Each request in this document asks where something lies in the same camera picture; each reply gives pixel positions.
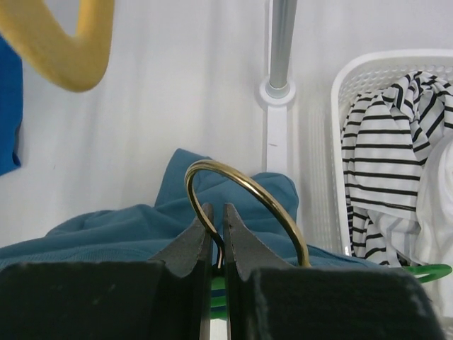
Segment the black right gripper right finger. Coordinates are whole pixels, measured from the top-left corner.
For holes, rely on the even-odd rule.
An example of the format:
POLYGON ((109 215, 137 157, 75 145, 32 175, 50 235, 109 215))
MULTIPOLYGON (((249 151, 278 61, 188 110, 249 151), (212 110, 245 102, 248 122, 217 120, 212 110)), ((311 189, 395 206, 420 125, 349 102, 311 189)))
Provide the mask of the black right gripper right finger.
POLYGON ((401 270, 293 266, 224 207, 230 339, 443 339, 417 280, 401 270))

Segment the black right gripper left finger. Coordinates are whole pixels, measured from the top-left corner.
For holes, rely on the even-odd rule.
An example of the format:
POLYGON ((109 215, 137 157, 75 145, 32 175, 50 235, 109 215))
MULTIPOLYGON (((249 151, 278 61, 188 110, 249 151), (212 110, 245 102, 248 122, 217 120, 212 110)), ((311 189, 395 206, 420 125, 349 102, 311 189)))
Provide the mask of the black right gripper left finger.
POLYGON ((211 255, 194 218, 146 261, 1 267, 1 338, 206 339, 211 255))

